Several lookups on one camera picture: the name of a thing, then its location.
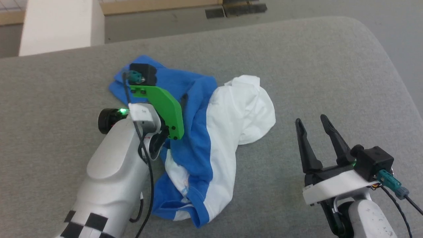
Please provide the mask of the green white left gripper body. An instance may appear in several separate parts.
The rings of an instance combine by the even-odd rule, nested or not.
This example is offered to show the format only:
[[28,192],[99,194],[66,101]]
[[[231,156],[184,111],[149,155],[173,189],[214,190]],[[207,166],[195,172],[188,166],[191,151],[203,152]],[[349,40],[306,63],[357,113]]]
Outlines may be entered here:
[[129,88],[128,94],[148,101],[132,103],[128,96],[130,117],[139,136],[143,155],[157,155],[166,139],[182,139],[182,107],[167,90],[146,85],[130,85]]

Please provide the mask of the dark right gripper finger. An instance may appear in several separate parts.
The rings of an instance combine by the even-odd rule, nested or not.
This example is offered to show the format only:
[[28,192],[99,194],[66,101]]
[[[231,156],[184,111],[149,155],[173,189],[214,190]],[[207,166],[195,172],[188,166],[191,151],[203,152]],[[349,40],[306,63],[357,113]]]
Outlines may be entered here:
[[340,133],[336,130],[329,118],[322,114],[320,116],[325,133],[330,137],[334,151],[337,155],[336,163],[339,166],[354,165],[355,158],[350,154],[351,149]]
[[307,138],[307,131],[300,118],[295,120],[298,148],[300,152],[302,170],[305,174],[311,174],[323,169],[321,161],[319,161],[311,148]]

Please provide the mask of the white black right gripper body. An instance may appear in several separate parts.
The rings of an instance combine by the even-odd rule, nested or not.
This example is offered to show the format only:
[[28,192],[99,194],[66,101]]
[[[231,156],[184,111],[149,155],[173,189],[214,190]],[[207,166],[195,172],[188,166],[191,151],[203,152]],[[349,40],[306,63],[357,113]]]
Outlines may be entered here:
[[354,170],[352,165],[316,169],[306,164],[302,166],[302,169],[305,173],[305,187],[302,195],[307,205],[340,195],[353,194],[378,183],[375,179],[370,181],[364,179]]

